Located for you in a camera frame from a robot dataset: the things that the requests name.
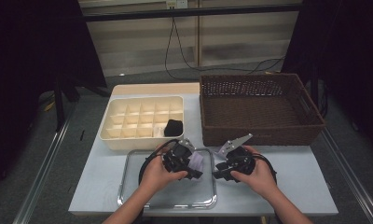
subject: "white table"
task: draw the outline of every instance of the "white table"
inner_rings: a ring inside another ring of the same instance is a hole
[[[201,139],[199,83],[116,86],[111,99],[153,95],[181,95],[185,103],[184,137],[195,147]],[[256,147],[277,171],[279,188],[308,216],[335,215],[338,209],[309,146]],[[112,213],[122,181],[126,151],[113,151],[97,133],[69,211],[75,215]],[[217,201],[210,209],[146,209],[145,216],[249,216],[273,215],[271,206],[243,183],[215,180]]]

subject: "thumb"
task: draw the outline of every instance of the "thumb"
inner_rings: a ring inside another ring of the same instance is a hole
[[[171,179],[176,180],[176,179],[182,179],[187,175],[187,171],[180,171],[177,173],[170,173]]]
[[[235,177],[236,179],[240,180],[243,183],[247,183],[248,175],[242,174],[237,171],[230,171],[230,174]]]

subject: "metal tray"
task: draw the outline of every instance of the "metal tray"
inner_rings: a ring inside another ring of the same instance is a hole
[[[173,181],[166,188],[157,192],[145,205],[145,208],[185,208],[207,209],[216,202],[215,182],[212,175],[213,155],[208,149],[197,149],[203,156],[203,175],[199,180],[182,179]],[[138,187],[140,168],[153,151],[133,150],[125,163],[123,180],[119,186],[117,204],[122,205],[131,197]]]

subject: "brown wicker basket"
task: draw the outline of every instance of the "brown wicker basket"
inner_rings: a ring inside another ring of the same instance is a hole
[[[325,122],[296,74],[200,77],[203,144],[308,146]]]

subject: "hand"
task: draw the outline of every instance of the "hand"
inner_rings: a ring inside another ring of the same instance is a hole
[[[182,179],[186,175],[187,171],[169,173],[163,166],[161,156],[157,156],[146,166],[140,187],[156,193],[170,182]]]
[[[244,146],[251,153],[259,153],[255,148]],[[247,184],[253,191],[267,199],[272,192],[278,191],[276,182],[271,175],[270,168],[262,160],[256,160],[256,168],[250,175],[245,175],[237,171],[230,174],[241,182]]]

